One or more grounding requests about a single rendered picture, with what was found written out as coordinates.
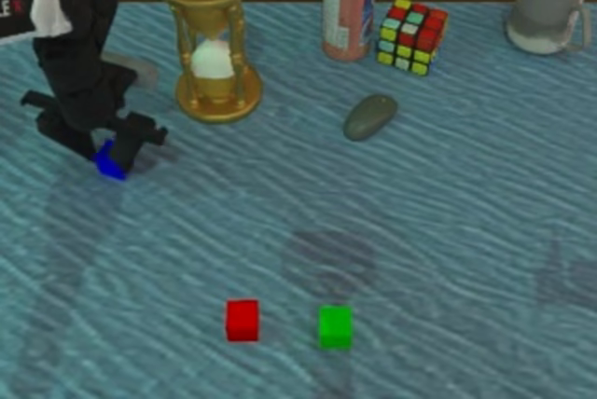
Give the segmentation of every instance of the mug handle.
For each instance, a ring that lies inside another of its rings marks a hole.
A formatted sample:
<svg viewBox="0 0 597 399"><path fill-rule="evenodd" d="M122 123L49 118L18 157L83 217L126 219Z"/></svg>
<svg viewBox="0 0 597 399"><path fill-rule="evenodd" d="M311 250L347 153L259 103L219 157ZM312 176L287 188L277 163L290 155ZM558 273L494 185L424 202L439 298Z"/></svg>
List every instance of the mug handle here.
<svg viewBox="0 0 597 399"><path fill-rule="evenodd" d="M573 13L577 12L580 17L580 24L582 28L582 42L581 43L569 43L566 46L566 50L572 52L582 51L589 47L590 44L590 13L589 10L584 6L575 7Z"/></svg>

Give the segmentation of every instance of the hourglass base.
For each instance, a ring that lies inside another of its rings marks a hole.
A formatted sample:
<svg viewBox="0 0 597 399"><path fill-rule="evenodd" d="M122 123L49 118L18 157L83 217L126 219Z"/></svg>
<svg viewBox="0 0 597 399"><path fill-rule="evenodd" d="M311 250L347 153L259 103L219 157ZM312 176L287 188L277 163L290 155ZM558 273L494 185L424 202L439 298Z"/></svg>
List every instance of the hourglass base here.
<svg viewBox="0 0 597 399"><path fill-rule="evenodd" d="M183 112L198 121L212 124L234 122L248 116L261 101L261 78L251 66L248 66L244 73L243 83L244 103L242 104L237 103L234 96L224 100L195 101L193 93L188 90L187 80L184 76L180 76L176 85L176 99Z"/></svg>

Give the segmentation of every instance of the spray can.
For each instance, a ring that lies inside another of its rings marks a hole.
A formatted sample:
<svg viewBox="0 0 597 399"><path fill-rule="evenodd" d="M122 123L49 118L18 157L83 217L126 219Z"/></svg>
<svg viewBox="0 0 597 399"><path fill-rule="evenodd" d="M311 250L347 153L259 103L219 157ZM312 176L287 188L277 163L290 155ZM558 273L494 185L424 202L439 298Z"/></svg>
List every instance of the spray can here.
<svg viewBox="0 0 597 399"><path fill-rule="evenodd" d="M355 61L368 53L375 0L324 0L324 52L332 59Z"/></svg>

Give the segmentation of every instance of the rubik's cube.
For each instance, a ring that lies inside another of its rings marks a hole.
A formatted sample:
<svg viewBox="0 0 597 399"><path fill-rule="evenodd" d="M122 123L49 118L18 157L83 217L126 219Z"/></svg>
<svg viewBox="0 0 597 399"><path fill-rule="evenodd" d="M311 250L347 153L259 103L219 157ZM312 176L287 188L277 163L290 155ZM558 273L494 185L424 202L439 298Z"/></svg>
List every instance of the rubik's cube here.
<svg viewBox="0 0 597 399"><path fill-rule="evenodd" d="M437 56L448 13L409 0L395 0L382 23L377 61L426 76Z"/></svg>

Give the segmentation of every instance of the robotic arm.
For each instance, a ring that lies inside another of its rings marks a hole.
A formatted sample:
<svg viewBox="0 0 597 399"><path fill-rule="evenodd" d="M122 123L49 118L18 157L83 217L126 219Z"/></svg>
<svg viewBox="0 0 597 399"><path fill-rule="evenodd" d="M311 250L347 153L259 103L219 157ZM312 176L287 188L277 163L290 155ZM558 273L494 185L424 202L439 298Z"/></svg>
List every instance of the robotic arm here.
<svg viewBox="0 0 597 399"><path fill-rule="evenodd" d="M143 143L162 145L165 129L136 113L117 116L138 75L104 62L102 51L118 0L0 0L0 45L33 38L39 66L54 98L29 91L21 103L42 108L38 130L86 159L96 159L90 133L116 133L110 158L128 172Z"/></svg>

